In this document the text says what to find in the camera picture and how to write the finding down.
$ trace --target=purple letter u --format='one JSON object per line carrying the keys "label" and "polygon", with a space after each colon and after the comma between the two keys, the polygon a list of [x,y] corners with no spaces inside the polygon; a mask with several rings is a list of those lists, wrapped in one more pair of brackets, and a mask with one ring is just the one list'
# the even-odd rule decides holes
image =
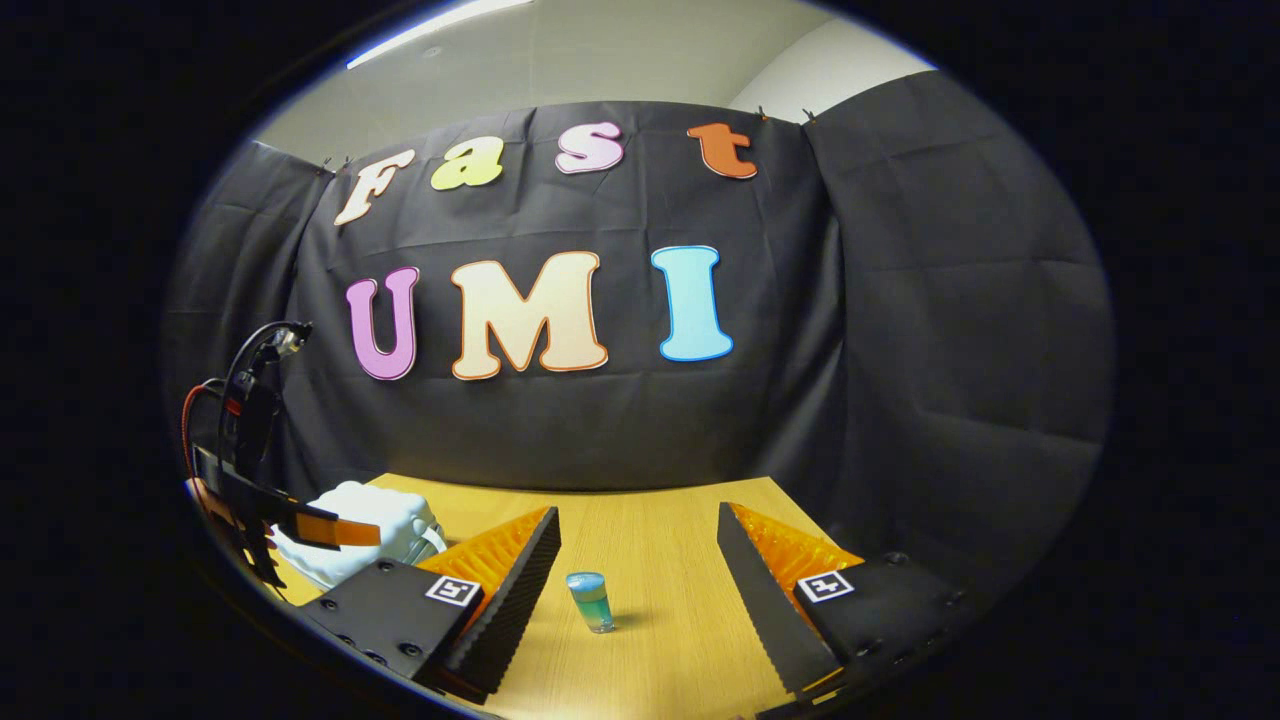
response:
{"label": "purple letter u", "polygon": [[347,288],[351,305],[351,337],[356,343],[360,366],[379,380],[398,380],[413,366],[417,341],[413,338],[413,286],[417,268],[401,268],[387,275],[387,288],[392,291],[392,311],[396,314],[396,348],[383,352],[374,340],[374,296],[378,282],[365,279]]}

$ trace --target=white crumpled object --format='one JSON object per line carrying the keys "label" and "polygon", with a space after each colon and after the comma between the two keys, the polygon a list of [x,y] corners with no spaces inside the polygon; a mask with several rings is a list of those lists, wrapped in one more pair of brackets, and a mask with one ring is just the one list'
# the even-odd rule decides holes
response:
{"label": "white crumpled object", "polygon": [[308,502],[312,507],[335,512],[342,520],[369,523],[381,529],[381,544],[340,546],[340,550],[311,547],[289,539],[279,525],[271,529],[280,556],[323,591],[355,575],[380,557],[415,565],[444,552],[440,524],[426,498],[393,489],[344,482]]}

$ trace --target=foam letter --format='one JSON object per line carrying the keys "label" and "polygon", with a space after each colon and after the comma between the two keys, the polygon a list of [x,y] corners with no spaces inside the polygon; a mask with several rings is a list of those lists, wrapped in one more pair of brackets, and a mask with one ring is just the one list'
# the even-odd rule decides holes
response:
{"label": "foam letter", "polygon": [[739,179],[755,177],[755,163],[737,159],[739,147],[751,146],[751,138],[745,135],[733,135],[724,123],[712,123],[689,128],[689,137],[698,138],[703,150],[703,163],[713,173]]}
{"label": "foam letter", "polygon": [[371,208],[369,193],[372,193],[374,197],[381,196],[387,187],[392,184],[396,168],[403,168],[412,160],[413,150],[410,149],[360,170],[356,187],[351,191],[351,197],[347,199],[347,206],[333,219],[333,224],[344,225],[356,218],[364,217]]}
{"label": "foam letter", "polygon": [[462,356],[453,364],[453,377],[480,380],[498,374],[502,363],[489,352],[490,329],[518,372],[532,360],[543,325],[547,350],[538,359],[543,368],[563,373],[604,365],[609,352],[596,342],[591,316],[591,273],[599,266],[594,252],[552,255],[527,300],[502,263],[484,260],[453,270],[453,284],[462,288]]}
{"label": "foam letter", "polygon": [[445,163],[431,176],[435,190],[453,190],[460,184],[472,187],[493,182],[502,174],[500,137],[477,137],[449,147],[444,154]]}
{"label": "foam letter", "polygon": [[383,352],[374,340],[374,296],[378,283],[358,281],[347,288],[351,305],[351,336],[356,343],[360,366],[379,380],[398,380],[413,366],[417,340],[413,337],[413,286],[417,268],[401,268],[387,275],[387,288],[392,291],[392,311],[396,315],[396,350]]}
{"label": "foam letter", "polygon": [[712,286],[712,266],[719,263],[719,252],[705,245],[663,247],[649,261],[667,277],[671,337],[659,348],[662,356],[694,363],[728,355],[733,340],[719,329]]}
{"label": "foam letter", "polygon": [[605,170],[622,161],[622,146],[608,137],[618,137],[622,131],[613,123],[575,126],[561,135],[563,152],[556,156],[556,167],[564,174]]}

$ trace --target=black fabric curtain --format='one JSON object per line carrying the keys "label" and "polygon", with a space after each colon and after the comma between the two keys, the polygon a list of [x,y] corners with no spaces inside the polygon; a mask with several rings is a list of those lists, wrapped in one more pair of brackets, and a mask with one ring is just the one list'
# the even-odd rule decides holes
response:
{"label": "black fabric curtain", "polygon": [[[559,137],[613,123],[623,158],[557,168]],[[750,140],[726,177],[689,131]],[[502,173],[435,190],[445,152],[498,137]],[[361,169],[407,150],[367,211],[335,224]],[[727,354],[672,360],[672,300],[653,254],[714,249]],[[608,360],[454,374],[454,272],[500,263],[530,297],[548,260],[590,252]],[[353,283],[415,268],[415,356],[376,379],[355,351]],[[1065,524],[1106,430],[1114,366],[1106,282],[1051,174],[937,72],[860,94],[799,126],[719,108],[584,102],[433,131],[335,174],[251,143],[192,224],[166,305],[165,391],[220,375],[276,319],[315,332],[274,378],[285,413],[270,482],[302,500],[401,473],[530,489],[618,491],[772,475],[850,551],[901,550],[987,596]],[[769,509],[755,509],[768,514]]]}

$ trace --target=table surface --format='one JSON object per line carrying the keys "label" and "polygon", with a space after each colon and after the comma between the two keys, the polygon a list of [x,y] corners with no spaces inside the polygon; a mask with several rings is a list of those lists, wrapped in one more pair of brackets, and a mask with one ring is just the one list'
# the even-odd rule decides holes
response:
{"label": "table surface", "polygon": [[[525,717],[728,720],[792,700],[769,664],[716,542],[719,503],[826,533],[769,478],[622,493],[552,493],[402,475],[370,484],[421,495],[454,543],[544,507],[559,509],[561,551],[498,692],[483,706]],[[284,597],[321,594],[279,555]],[[588,630],[564,578],[603,573],[616,630]]]}

